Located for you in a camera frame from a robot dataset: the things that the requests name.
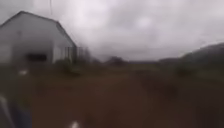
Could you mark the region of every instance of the sky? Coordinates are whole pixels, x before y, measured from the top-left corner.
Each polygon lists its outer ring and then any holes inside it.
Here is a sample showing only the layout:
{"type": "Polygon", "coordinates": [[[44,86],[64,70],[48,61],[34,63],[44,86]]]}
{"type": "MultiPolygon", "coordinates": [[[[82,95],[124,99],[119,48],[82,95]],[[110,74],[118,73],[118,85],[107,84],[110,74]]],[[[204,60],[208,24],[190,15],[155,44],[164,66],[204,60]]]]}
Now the sky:
{"type": "Polygon", "coordinates": [[[105,59],[179,57],[224,42],[223,0],[0,0],[0,24],[21,10],[58,20],[105,59]]]}

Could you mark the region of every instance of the dirt ground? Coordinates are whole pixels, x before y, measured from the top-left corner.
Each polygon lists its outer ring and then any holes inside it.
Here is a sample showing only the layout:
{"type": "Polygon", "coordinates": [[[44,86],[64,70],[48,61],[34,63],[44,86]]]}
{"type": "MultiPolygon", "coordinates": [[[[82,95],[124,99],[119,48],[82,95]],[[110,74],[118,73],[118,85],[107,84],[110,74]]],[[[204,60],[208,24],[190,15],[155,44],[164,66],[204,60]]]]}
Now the dirt ground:
{"type": "Polygon", "coordinates": [[[35,80],[41,86],[30,97],[33,128],[69,128],[74,121],[81,128],[223,126],[218,109],[199,104],[203,96],[194,97],[201,90],[186,91],[170,79],[111,74],[35,80]]]}

